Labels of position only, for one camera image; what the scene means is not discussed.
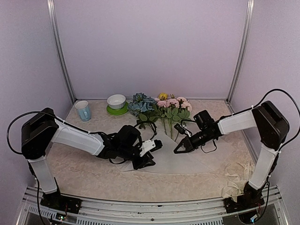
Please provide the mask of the blue hydrangea fake flower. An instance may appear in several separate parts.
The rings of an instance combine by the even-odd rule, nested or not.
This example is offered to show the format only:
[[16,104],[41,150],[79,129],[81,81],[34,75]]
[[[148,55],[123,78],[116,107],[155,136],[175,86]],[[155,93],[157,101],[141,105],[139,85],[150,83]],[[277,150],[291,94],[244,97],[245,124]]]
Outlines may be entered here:
[[156,100],[144,93],[136,93],[133,99],[129,102],[128,111],[136,117],[136,123],[139,129],[145,129],[149,126],[152,130],[155,129],[154,123],[158,119],[158,109]]

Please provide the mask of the yellow fake flower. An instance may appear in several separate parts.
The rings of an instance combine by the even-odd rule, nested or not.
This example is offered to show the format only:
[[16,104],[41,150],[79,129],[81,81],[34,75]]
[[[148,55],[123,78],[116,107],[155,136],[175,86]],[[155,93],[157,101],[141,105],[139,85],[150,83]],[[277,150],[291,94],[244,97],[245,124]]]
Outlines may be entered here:
[[[158,96],[158,98],[161,99],[161,100],[164,99],[166,101],[168,99],[168,94],[166,94],[166,93],[160,93],[159,96]],[[166,127],[167,127],[167,124],[168,124],[167,117],[165,118],[165,124],[166,124]]]

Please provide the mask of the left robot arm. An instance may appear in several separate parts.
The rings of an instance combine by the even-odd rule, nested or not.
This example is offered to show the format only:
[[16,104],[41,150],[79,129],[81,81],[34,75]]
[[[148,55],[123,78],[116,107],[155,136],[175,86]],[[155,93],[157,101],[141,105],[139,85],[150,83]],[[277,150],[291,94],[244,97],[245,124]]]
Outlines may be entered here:
[[24,156],[37,180],[38,189],[43,191],[43,196],[37,199],[37,205],[63,211],[65,214],[78,214],[82,201],[60,192],[46,156],[46,152],[54,143],[107,159],[112,164],[116,158],[121,160],[120,164],[131,162],[134,170],[154,166],[152,152],[163,146],[160,140],[154,138],[142,140],[140,131],[131,125],[124,125],[116,133],[106,134],[69,124],[57,117],[53,109],[48,107],[42,111],[32,111],[32,114],[34,117],[21,128],[21,151],[13,152]]

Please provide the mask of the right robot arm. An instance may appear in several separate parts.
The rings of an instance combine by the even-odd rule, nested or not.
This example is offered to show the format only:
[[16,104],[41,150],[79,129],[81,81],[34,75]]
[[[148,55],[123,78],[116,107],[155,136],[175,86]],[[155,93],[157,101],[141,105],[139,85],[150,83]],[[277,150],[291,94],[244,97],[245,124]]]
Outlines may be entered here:
[[220,137],[241,131],[253,148],[254,143],[249,134],[256,132],[256,138],[260,140],[260,150],[255,150],[257,157],[255,169],[248,181],[242,187],[242,193],[237,198],[225,197],[224,204],[227,213],[242,211],[240,221],[245,225],[254,225],[265,214],[259,212],[260,206],[267,207],[269,200],[263,198],[263,189],[270,187],[270,177],[277,166],[281,150],[299,136],[297,132],[288,138],[290,124],[278,108],[266,97],[273,92],[281,92],[290,98],[296,110],[300,108],[293,97],[283,89],[269,90],[262,99],[248,109],[222,116],[214,120],[208,111],[204,110],[196,114],[193,122],[199,127],[199,132],[192,134],[181,123],[174,127],[185,137],[174,149],[175,154],[190,153],[208,142],[215,142]]

